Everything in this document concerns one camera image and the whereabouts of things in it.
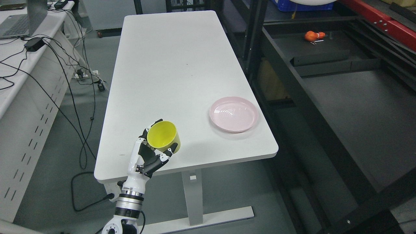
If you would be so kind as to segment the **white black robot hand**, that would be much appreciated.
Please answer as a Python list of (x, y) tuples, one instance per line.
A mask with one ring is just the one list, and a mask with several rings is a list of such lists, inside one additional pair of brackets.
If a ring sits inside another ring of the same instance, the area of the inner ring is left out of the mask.
[(122, 193), (134, 191), (144, 194), (146, 183), (153, 173), (164, 166), (174, 155), (172, 148), (177, 146), (176, 143), (163, 152), (150, 146), (147, 134), (151, 126), (145, 128), (134, 143), (127, 169), (127, 179), (121, 187)]

